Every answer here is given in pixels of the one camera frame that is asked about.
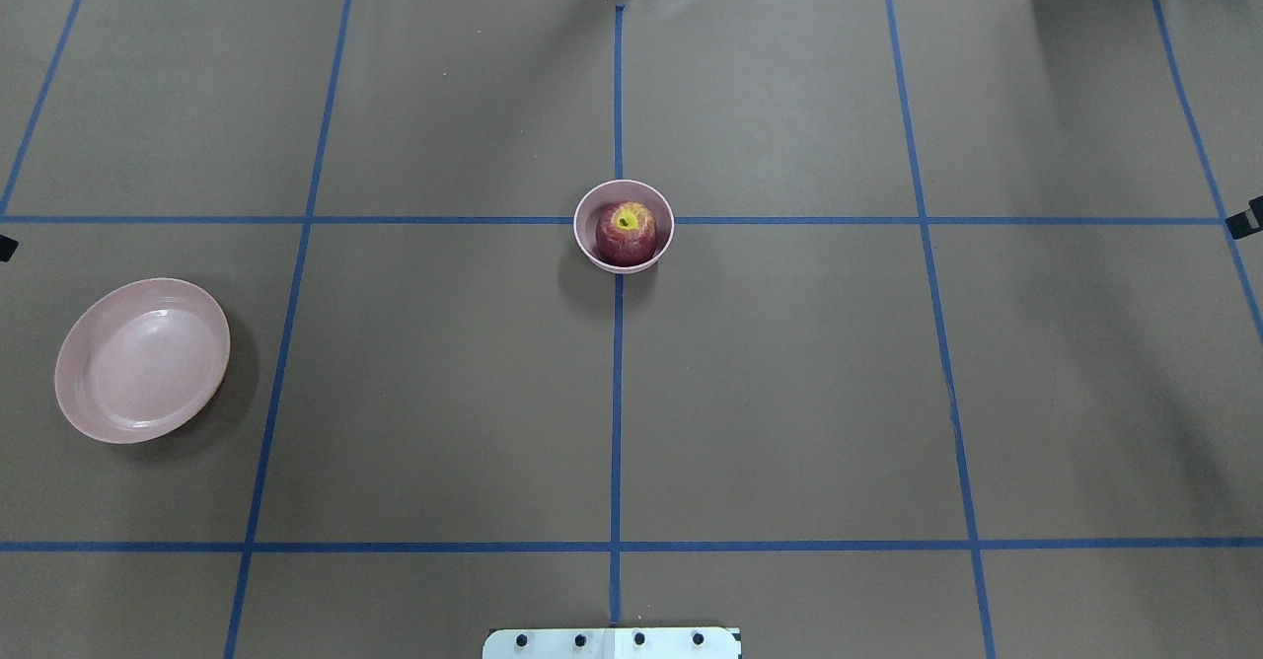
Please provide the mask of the pink plate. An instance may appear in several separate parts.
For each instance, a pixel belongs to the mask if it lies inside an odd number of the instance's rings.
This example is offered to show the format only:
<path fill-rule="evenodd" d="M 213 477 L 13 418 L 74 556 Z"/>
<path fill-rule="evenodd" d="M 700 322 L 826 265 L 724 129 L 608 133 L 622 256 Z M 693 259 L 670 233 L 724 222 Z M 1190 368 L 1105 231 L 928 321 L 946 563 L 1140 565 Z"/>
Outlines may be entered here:
<path fill-rule="evenodd" d="M 144 278 L 109 292 L 69 328 L 57 353 L 56 399 L 69 425 L 93 441 L 154 441 L 203 412 L 231 350 L 213 295 L 181 278 Z"/>

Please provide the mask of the red apple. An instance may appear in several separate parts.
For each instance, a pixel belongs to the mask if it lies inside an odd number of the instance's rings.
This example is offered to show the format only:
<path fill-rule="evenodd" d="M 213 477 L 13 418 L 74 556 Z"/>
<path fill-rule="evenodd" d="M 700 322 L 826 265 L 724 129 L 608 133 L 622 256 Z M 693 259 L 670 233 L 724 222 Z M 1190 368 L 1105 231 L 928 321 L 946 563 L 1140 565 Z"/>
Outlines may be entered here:
<path fill-rule="evenodd" d="M 648 205 L 620 201 L 597 213 L 595 251 L 610 266 L 640 266 L 657 254 L 657 218 Z"/>

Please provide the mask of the pink bowl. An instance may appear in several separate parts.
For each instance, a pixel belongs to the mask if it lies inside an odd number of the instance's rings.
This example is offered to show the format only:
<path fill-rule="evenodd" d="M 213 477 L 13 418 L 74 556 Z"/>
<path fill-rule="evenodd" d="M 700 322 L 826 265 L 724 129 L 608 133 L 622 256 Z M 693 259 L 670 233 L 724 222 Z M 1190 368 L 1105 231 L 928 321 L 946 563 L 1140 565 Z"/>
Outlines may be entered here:
<path fill-rule="evenodd" d="M 649 263 L 642 264 L 640 266 L 610 266 L 597 258 L 595 251 L 595 226 L 597 223 L 597 213 L 604 210 L 605 206 L 613 203 L 620 203 L 620 201 L 639 201 L 639 203 L 648 205 L 653 215 L 657 218 L 658 239 L 657 239 L 657 254 L 650 259 Z M 638 181 L 608 181 L 595 186 L 580 199 L 580 203 L 573 210 L 573 240 L 578 244 L 584 255 L 595 264 L 605 269 L 605 271 L 618 273 L 618 275 L 632 275 L 632 273 L 645 271 L 666 254 L 667 249 L 671 246 L 674 237 L 674 210 L 669 205 L 669 201 L 664 194 L 662 194 L 658 188 L 645 186 L 645 183 Z"/>

